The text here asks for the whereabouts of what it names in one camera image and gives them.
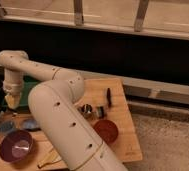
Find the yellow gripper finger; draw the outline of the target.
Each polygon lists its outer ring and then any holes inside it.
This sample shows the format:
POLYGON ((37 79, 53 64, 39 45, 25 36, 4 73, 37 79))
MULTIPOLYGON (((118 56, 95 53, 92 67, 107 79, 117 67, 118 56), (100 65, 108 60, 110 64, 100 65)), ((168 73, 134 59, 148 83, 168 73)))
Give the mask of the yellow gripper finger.
POLYGON ((20 98, 20 95, 13 96, 8 94, 5 96, 5 101, 10 109, 16 109, 19 106, 20 98))

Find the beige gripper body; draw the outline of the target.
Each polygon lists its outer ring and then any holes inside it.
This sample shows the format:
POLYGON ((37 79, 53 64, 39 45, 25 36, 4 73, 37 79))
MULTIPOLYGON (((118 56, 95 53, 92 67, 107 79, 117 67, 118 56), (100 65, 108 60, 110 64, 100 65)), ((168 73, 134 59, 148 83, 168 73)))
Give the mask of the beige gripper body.
POLYGON ((23 73, 5 69, 3 90, 12 96, 20 95, 24 87, 23 73))

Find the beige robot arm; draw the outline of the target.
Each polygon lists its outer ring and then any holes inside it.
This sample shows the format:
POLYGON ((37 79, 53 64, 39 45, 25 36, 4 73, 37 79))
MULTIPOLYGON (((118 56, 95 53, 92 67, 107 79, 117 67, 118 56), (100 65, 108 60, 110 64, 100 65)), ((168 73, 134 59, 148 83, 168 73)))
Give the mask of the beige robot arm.
POLYGON ((79 73, 31 61, 24 51, 0 52, 0 65, 5 100, 12 109, 20 103, 23 76, 40 81, 28 95, 30 112, 71 171, 128 171, 75 108, 84 94, 79 73))

